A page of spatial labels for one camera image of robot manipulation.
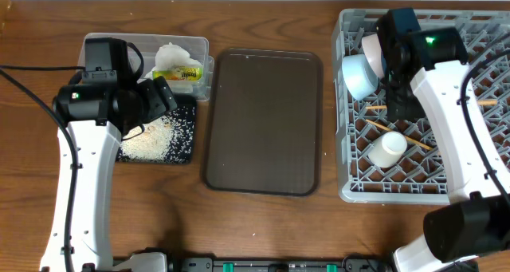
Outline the grey dishwasher rack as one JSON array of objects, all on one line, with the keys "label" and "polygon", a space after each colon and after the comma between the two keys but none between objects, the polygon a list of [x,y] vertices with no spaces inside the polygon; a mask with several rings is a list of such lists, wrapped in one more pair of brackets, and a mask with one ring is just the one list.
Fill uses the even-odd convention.
[{"label": "grey dishwasher rack", "polygon": [[[375,33],[375,23],[385,12],[384,9],[345,9],[340,12],[331,36],[339,196],[348,203],[446,205],[449,202],[446,176],[428,120],[390,122],[383,109],[366,109],[385,104],[383,91],[377,90],[365,100],[356,101],[343,80],[343,58],[362,53],[362,38]],[[500,40],[509,31],[507,11],[416,10],[415,13],[424,30],[455,27],[472,65],[509,47],[507,40]],[[410,144],[394,166],[379,168],[367,155],[383,130],[366,120],[399,131],[433,150]]]}]

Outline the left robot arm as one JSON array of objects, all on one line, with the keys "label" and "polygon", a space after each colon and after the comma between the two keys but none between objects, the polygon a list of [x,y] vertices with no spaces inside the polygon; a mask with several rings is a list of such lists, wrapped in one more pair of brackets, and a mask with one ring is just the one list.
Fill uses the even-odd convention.
[{"label": "left robot arm", "polygon": [[136,127],[177,108],[163,77],[142,78],[136,47],[112,37],[84,43],[84,68],[53,100],[60,171],[51,235],[41,271],[167,271],[166,253],[147,248],[115,263],[109,237],[112,172],[120,144]]}]

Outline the clear plastic waste bin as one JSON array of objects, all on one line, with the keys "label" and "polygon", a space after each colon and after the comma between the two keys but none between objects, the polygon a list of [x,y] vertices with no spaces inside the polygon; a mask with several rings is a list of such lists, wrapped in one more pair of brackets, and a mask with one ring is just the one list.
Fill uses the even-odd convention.
[{"label": "clear plastic waste bin", "polygon": [[173,93],[193,96],[199,101],[210,99],[214,59],[209,55],[209,42],[204,37],[90,33],[86,39],[112,37],[132,43],[141,52],[138,57],[128,50],[133,68],[144,62],[143,79],[163,76]]}]

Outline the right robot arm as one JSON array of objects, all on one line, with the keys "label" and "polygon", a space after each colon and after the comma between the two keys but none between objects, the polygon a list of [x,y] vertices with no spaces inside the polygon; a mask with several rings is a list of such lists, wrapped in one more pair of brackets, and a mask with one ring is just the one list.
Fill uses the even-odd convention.
[{"label": "right robot arm", "polygon": [[428,213],[423,234],[393,254],[395,271],[442,271],[509,248],[509,171],[477,104],[472,80],[502,53],[469,65],[457,29],[423,30],[413,9],[388,10],[377,35],[392,79],[412,91],[430,123],[449,205]]}]

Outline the light blue bowl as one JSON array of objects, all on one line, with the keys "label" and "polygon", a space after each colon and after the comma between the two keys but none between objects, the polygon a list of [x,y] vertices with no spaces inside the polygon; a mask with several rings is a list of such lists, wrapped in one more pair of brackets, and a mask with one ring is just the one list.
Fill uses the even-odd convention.
[{"label": "light blue bowl", "polygon": [[342,61],[342,74],[348,92],[356,101],[374,93],[379,79],[364,54],[346,56]]}]

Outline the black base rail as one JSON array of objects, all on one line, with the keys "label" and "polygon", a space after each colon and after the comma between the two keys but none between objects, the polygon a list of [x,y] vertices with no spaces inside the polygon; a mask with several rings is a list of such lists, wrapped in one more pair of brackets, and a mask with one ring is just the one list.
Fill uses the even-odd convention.
[{"label": "black base rail", "polygon": [[182,272],[391,272],[391,264],[377,259],[345,258],[340,261],[242,260],[186,258],[168,260],[165,254],[135,254],[117,262],[113,271]]}]

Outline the white napkin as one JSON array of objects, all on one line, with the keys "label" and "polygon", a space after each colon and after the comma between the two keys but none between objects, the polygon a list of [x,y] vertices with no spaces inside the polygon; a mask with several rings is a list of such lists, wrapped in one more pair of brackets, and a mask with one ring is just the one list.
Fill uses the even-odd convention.
[{"label": "white napkin", "polygon": [[202,64],[191,58],[188,51],[170,42],[159,48],[155,55],[155,67],[145,77],[147,79],[154,79],[152,78],[153,71],[172,69],[177,66],[201,67],[203,69]]}]

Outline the brown serving tray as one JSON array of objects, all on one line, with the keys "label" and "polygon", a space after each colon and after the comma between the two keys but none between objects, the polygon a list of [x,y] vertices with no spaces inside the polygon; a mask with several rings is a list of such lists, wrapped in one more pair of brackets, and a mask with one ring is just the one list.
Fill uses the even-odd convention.
[{"label": "brown serving tray", "polygon": [[320,181],[323,64],[314,54],[226,49],[201,169],[211,190],[305,197]]}]

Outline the white cream cup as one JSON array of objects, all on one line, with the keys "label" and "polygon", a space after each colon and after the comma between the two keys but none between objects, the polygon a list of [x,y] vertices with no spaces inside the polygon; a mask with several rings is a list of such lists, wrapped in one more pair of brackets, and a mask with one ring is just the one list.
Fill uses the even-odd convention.
[{"label": "white cream cup", "polygon": [[407,150],[407,140],[400,132],[386,132],[372,144],[367,157],[380,168],[394,166]]}]

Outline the white pink bowl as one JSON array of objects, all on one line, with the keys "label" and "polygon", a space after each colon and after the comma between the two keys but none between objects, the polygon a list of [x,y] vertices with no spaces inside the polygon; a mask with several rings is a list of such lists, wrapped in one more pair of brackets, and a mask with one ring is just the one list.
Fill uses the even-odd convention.
[{"label": "white pink bowl", "polygon": [[362,49],[369,66],[379,79],[385,77],[386,61],[377,34],[362,38]]}]

